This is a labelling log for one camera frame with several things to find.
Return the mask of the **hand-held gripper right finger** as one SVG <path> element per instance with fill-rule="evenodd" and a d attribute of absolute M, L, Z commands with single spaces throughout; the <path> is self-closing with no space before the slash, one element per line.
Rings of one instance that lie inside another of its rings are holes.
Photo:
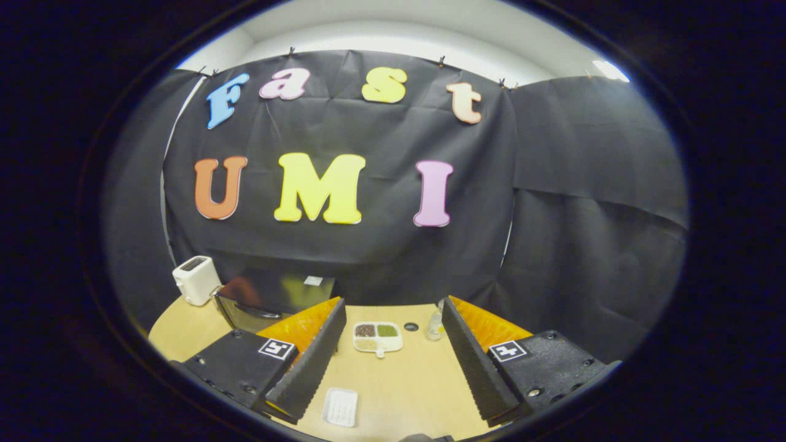
<path fill-rule="evenodd" d="M 618 366 L 559 331 L 533 334 L 456 297 L 442 299 L 441 307 L 446 335 L 489 426 L 540 414 L 592 389 Z"/>

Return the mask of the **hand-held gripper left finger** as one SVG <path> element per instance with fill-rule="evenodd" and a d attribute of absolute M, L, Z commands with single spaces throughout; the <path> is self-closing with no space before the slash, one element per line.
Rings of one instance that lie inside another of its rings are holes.
<path fill-rule="evenodd" d="M 322 383 L 345 325 L 345 301 L 334 297 L 258 333 L 230 330 L 171 364 L 255 413 L 297 424 Z"/>

